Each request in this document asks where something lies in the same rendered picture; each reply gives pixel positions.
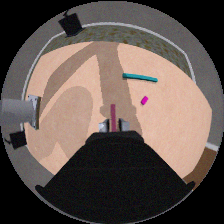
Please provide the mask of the turquoise rod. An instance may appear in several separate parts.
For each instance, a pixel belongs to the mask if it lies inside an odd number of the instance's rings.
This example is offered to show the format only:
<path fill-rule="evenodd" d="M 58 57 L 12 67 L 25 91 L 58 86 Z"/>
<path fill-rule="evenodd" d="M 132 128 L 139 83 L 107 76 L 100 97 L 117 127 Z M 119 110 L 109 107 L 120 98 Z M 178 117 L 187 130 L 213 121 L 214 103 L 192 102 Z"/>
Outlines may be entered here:
<path fill-rule="evenodd" d="M 123 73 L 123 78 L 145 80 L 145 81 L 151 81 L 151 82 L 156 82 L 156 83 L 158 82 L 157 78 L 149 77 L 149 76 L 143 76 L 143 75 L 137 75 L 137 74 Z"/>

